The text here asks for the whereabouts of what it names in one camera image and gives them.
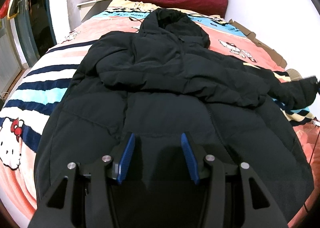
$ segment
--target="beige round object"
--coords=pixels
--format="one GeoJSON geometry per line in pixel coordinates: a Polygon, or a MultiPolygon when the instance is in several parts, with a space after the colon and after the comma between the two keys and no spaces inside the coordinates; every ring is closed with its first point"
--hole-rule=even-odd
{"type": "Polygon", "coordinates": [[[297,81],[302,79],[302,76],[295,69],[288,69],[286,72],[289,74],[291,81],[297,81]]]}

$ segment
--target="hanging red bag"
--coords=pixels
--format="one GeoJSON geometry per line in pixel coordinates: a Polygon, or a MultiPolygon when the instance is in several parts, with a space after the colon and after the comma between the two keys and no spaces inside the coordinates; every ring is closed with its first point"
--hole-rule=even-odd
{"type": "Polygon", "coordinates": [[[0,9],[0,19],[3,19],[8,14],[10,0],[6,0],[0,9]]]}

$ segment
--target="black puffer jacket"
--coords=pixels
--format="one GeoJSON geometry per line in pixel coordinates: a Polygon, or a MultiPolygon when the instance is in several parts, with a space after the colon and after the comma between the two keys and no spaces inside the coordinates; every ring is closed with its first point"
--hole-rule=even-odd
{"type": "Polygon", "coordinates": [[[209,44],[185,14],[166,9],[152,12],[139,33],[102,36],[44,128],[35,162],[38,202],[69,162],[93,162],[133,132],[126,182],[135,183],[136,194],[124,196],[126,182],[114,190],[123,227],[155,227],[152,216],[161,207],[167,211],[159,227],[196,227],[204,189],[190,181],[183,157],[180,137],[188,131],[223,162],[248,162],[289,221],[313,178],[268,94],[301,109],[314,101],[317,80],[281,84],[271,71],[210,51],[209,44]]]}

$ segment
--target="metal screw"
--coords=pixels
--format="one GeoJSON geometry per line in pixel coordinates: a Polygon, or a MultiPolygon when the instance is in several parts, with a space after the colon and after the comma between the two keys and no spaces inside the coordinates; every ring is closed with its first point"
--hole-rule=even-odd
{"type": "Polygon", "coordinates": [[[246,162],[242,162],[240,165],[243,169],[248,169],[250,167],[250,165],[246,162]]]}
{"type": "Polygon", "coordinates": [[[214,155],[206,155],[205,156],[205,159],[207,160],[207,161],[214,161],[215,160],[215,157],[214,157],[214,155]]]}
{"type": "Polygon", "coordinates": [[[76,164],[74,163],[74,162],[70,162],[69,164],[68,164],[68,168],[69,169],[74,169],[76,167],[76,164]]]}
{"type": "Polygon", "coordinates": [[[105,155],[102,157],[103,162],[109,162],[110,160],[111,160],[111,156],[109,156],[109,155],[105,155]]]}

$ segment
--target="bed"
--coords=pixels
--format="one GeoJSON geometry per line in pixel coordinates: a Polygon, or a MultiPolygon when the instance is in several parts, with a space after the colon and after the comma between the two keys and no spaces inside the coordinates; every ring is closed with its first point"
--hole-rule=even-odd
{"type": "MultiPolygon", "coordinates": [[[[158,6],[130,0],[113,0],[102,13],[85,21],[63,41],[50,49],[23,78],[0,111],[0,185],[17,209],[30,220],[36,210],[33,165],[42,130],[55,106],[62,99],[78,65],[89,48],[102,35],[113,30],[138,32],[143,20],[158,6]]],[[[244,33],[219,15],[175,8],[186,14],[209,35],[209,49],[241,59],[246,66],[270,69],[281,82],[291,81],[266,51],[257,47],[244,33]]],[[[288,111],[278,101],[312,167],[315,189],[305,207],[290,221],[296,226],[311,209],[318,194],[320,148],[316,147],[319,129],[308,108],[288,111]]]]}

